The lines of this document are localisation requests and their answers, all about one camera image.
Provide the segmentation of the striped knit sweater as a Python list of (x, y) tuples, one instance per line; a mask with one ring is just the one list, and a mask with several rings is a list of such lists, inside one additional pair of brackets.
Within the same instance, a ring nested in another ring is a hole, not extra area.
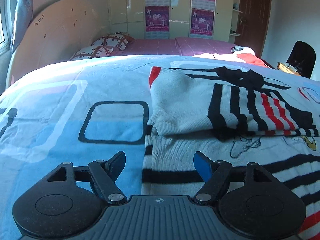
[(319, 239), (319, 84), (251, 69), (153, 67), (142, 194), (194, 194), (194, 153), (258, 163), (306, 206), (302, 239)]

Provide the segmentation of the white blue patterned quilt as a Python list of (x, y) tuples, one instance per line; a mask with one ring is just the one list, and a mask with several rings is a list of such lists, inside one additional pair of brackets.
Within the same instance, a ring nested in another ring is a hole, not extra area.
[(117, 184), (127, 194), (142, 193), (153, 67), (285, 74), (247, 63), (140, 55), (61, 62), (25, 75), (1, 95), (1, 239), (20, 237), (14, 201), (64, 161), (84, 165), (124, 151)]

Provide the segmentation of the pink bed sheet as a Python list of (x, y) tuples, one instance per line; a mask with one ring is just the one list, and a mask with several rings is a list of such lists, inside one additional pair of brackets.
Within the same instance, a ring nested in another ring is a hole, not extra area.
[(125, 55), (181, 55), (195, 56), (202, 54), (231, 54), (236, 44), (202, 39), (177, 37), (175, 39), (136, 39), (122, 51), (114, 51), (112, 56)]

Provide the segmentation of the patterned pillow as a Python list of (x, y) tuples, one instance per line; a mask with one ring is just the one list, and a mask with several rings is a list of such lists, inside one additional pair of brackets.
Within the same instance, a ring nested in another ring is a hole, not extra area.
[(71, 58), (71, 61), (108, 57), (114, 52), (113, 47), (89, 46), (79, 49)]
[(128, 44), (135, 41), (129, 33), (117, 32), (113, 34), (107, 34), (106, 36), (100, 37), (95, 40), (92, 46), (111, 46), (118, 48), (119, 50), (124, 50)]

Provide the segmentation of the near patterned pillow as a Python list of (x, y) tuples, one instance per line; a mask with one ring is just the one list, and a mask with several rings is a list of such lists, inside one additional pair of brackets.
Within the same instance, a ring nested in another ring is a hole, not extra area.
[(89, 46), (79, 49), (71, 58), (71, 61), (108, 57), (114, 52), (113, 47)]

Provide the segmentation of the brown wooden door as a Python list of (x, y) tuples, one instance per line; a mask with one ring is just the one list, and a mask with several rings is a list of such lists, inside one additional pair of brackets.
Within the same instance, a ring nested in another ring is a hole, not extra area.
[(271, 0), (240, 0), (235, 44), (252, 48), (261, 57), (267, 34)]

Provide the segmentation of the cream round headboard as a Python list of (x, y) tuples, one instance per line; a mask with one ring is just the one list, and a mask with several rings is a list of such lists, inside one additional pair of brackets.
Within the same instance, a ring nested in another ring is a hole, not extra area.
[(5, 87), (33, 70), (68, 61), (105, 30), (97, 11), (88, 2), (60, 0), (53, 3), (34, 18), (12, 54)]

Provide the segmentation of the lower right pink poster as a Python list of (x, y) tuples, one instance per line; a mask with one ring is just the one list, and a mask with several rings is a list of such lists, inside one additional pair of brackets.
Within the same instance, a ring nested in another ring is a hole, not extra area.
[(190, 37), (212, 39), (214, 27), (214, 12), (192, 9)]

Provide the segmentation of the small wooden table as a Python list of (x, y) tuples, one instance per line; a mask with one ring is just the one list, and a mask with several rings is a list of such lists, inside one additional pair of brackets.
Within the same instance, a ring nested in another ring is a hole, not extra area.
[(281, 70), (282, 72), (288, 73), (288, 74), (292, 74), (292, 75), (296, 75), (296, 76), (301, 76), (296, 68), (294, 68), (293, 66), (289, 65), (287, 62), (286, 63), (281, 63), (278, 62), (277, 64), (277, 70)]

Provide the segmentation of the grey curtain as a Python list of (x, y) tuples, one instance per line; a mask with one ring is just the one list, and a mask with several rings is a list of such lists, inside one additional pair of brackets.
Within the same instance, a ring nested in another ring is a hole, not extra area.
[(9, 0), (11, 17), (11, 44), (13, 53), (25, 35), (25, 32), (33, 19), (33, 0)]

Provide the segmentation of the far patterned pillow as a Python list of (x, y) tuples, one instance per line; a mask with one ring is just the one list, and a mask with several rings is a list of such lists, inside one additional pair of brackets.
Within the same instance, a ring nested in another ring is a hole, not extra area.
[(100, 37), (95, 40), (92, 46), (111, 46), (118, 48), (119, 50), (124, 50), (128, 44), (135, 41), (129, 33), (117, 32), (113, 34), (107, 34), (106, 36)]

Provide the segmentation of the lower left pink poster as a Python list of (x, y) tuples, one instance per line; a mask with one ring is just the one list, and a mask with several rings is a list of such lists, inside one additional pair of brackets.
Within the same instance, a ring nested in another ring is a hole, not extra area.
[(169, 7), (145, 8), (145, 38), (169, 39)]

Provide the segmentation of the pile of clothes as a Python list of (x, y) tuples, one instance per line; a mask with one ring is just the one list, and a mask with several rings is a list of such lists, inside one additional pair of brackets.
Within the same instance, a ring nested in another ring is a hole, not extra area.
[(203, 53), (195, 55), (195, 57), (230, 62), (241, 62), (252, 64), (259, 67), (272, 68), (269, 65), (267, 65), (262, 59), (256, 57), (254, 50), (249, 47), (233, 46), (231, 48), (231, 52), (228, 54)]

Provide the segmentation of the black chair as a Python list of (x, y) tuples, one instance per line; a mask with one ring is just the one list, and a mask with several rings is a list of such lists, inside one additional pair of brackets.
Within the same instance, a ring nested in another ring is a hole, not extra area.
[(293, 46), (287, 63), (296, 68), (302, 77), (310, 78), (316, 63), (316, 52), (308, 43), (297, 41)]

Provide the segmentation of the cream glossy wardrobe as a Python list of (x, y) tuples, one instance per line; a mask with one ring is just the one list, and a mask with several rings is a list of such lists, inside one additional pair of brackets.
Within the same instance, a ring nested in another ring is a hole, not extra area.
[[(191, 37), (193, 0), (164, 0), (169, 9), (168, 38)], [(232, 28), (234, 0), (216, 0), (212, 39), (228, 42)], [(147, 38), (146, 0), (110, 0), (111, 30), (128, 32), (135, 38)]]

